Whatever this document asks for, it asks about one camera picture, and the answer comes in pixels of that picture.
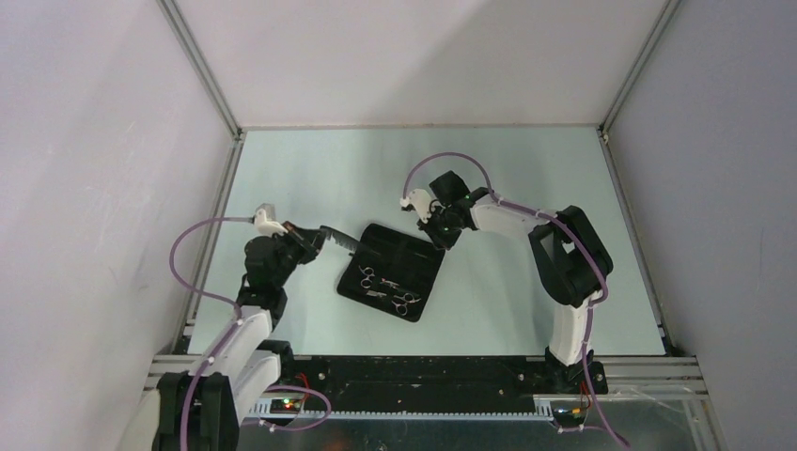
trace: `black tray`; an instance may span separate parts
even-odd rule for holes
[[[428,241],[377,224],[366,227],[360,242],[376,251],[378,255],[369,251],[354,253],[352,263],[343,272],[337,284],[337,294],[410,322],[421,319],[424,307],[429,301],[434,279],[443,263],[445,251],[435,249]],[[374,276],[371,278],[373,285],[370,289],[385,293],[385,297],[366,295],[368,289],[360,285],[366,278],[361,268],[374,270]],[[382,279],[395,282],[400,288],[381,285]],[[405,291],[416,294],[420,301],[407,303],[407,314],[402,316],[392,300],[395,295],[401,295]]]

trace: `light blue table surface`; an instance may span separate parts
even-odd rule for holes
[[[595,131],[588,127],[294,130],[249,132],[227,204],[248,216],[263,202],[297,226],[328,225],[359,237],[379,223],[417,237],[417,216],[399,208],[410,169],[458,151],[487,168],[506,199],[549,210],[581,207],[615,263],[609,299],[596,308],[598,354],[663,354],[655,319]],[[468,162],[443,158],[415,175],[427,188],[453,169],[469,188],[483,180]],[[206,289],[235,298],[250,225],[225,224]],[[348,253],[327,243],[285,285],[288,307],[272,334],[297,354],[539,355],[552,331],[554,301],[542,288],[528,242],[466,231],[447,253],[417,323],[338,296]],[[203,299],[189,351],[201,353],[231,318]]]

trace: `purple cable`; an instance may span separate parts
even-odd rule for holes
[[[587,364],[586,361],[586,356],[587,356],[586,344],[589,343],[589,338],[592,336],[592,308],[595,305],[602,303],[603,301],[606,300],[606,298],[609,297],[609,287],[606,285],[606,278],[603,277],[603,274],[601,273],[601,270],[598,268],[598,264],[595,262],[595,259],[592,258],[592,256],[589,254],[584,244],[581,243],[581,240],[579,240],[578,237],[576,237],[576,235],[564,223],[556,219],[554,216],[542,212],[540,210],[530,209],[523,205],[515,204],[514,202],[509,202],[495,195],[495,191],[492,189],[492,184],[490,182],[490,176],[487,175],[487,170],[485,170],[484,166],[482,166],[481,163],[479,163],[475,158],[471,157],[470,155],[465,155],[464,153],[441,152],[421,160],[420,163],[416,164],[415,167],[413,167],[413,169],[410,171],[410,174],[407,176],[407,179],[404,181],[404,191],[402,197],[407,196],[407,192],[410,188],[410,180],[412,179],[415,172],[418,169],[420,169],[422,165],[441,157],[459,157],[475,164],[476,167],[478,167],[478,170],[481,171],[481,174],[484,176],[484,182],[487,184],[487,192],[490,194],[492,200],[497,202],[499,205],[506,205],[507,207],[513,210],[522,211],[524,213],[531,214],[532,216],[542,218],[546,221],[550,221],[552,224],[559,227],[559,229],[565,232],[565,235],[567,235],[568,238],[570,238],[575,247],[579,250],[579,252],[581,252],[581,255],[584,256],[584,259],[586,260],[586,263],[589,265],[589,268],[595,273],[595,276],[598,278],[598,282],[601,284],[601,291],[602,291],[601,297],[595,301],[589,302],[586,310],[586,327],[584,330],[584,340],[582,341],[581,345],[581,364],[584,367],[586,387],[589,389],[589,393],[592,395],[592,400],[593,404],[595,405],[595,409],[598,411],[598,416],[601,418],[601,421],[603,422],[603,428],[599,429],[605,430],[610,436],[612,436],[613,439],[615,439],[615,442],[617,442],[617,444],[619,444],[623,448],[630,449],[631,445],[629,444],[629,442],[624,437],[616,433],[614,429],[612,429],[611,425],[609,425],[609,420],[606,419],[606,415],[603,414],[603,409],[601,409],[601,403],[598,401],[598,398],[595,395],[595,387],[592,386],[592,379],[589,377],[589,365]]]
[[[296,432],[296,431],[300,431],[300,430],[308,430],[310,428],[314,428],[314,427],[320,425],[321,423],[323,423],[324,421],[326,421],[327,418],[329,418],[329,415],[332,414],[332,403],[330,402],[329,398],[326,397],[321,392],[317,392],[317,391],[315,391],[315,390],[313,390],[311,388],[297,387],[297,386],[293,386],[293,385],[272,385],[266,391],[267,392],[276,392],[276,391],[279,391],[279,390],[284,390],[284,391],[289,391],[289,392],[308,393],[308,394],[310,394],[310,395],[312,395],[314,397],[317,397],[318,399],[322,400],[324,404],[326,404],[326,411],[324,412],[324,415],[321,418],[319,418],[316,422],[310,423],[307,426],[301,426],[301,427],[298,427],[298,428],[286,428],[284,426],[278,426],[278,425],[275,425],[273,423],[269,423],[268,421],[263,420],[263,419],[247,420],[247,421],[244,421],[243,423],[241,423],[241,426],[242,427],[244,427],[244,426],[268,426],[269,428],[273,428],[274,430],[287,430],[287,431]]]
[[[227,331],[222,336],[222,339],[216,344],[215,347],[211,350],[210,355],[208,356],[208,360],[202,362],[199,368],[196,370],[196,373],[191,378],[191,382],[188,384],[188,392],[185,394],[185,400],[182,403],[182,413],[180,414],[180,450],[181,451],[188,451],[188,413],[191,410],[191,403],[194,400],[194,392],[196,391],[196,386],[199,384],[199,379],[202,377],[202,374],[205,373],[205,370],[211,365],[210,358],[215,358],[216,354],[224,347],[224,345],[229,341],[229,339],[235,334],[235,331],[238,330],[239,324],[238,320],[241,319],[241,307],[235,303],[235,301],[226,298],[224,296],[220,296],[218,294],[209,293],[203,289],[194,287],[193,285],[189,284],[185,279],[183,279],[180,274],[177,272],[177,267],[175,266],[175,255],[177,254],[177,249],[180,246],[180,243],[191,234],[191,232],[197,230],[202,226],[206,226],[208,224],[213,223],[222,223],[222,222],[231,222],[231,223],[251,223],[252,220],[250,218],[234,218],[234,217],[222,217],[222,218],[210,218],[204,221],[200,221],[182,232],[177,239],[175,240],[174,244],[172,244],[171,252],[169,252],[169,269],[172,271],[172,275],[180,282],[181,285],[188,288],[189,291],[193,293],[197,293],[201,296],[207,296],[209,298],[213,298],[215,300],[221,301],[223,303],[228,303],[233,307],[235,311],[235,319],[230,324]]]

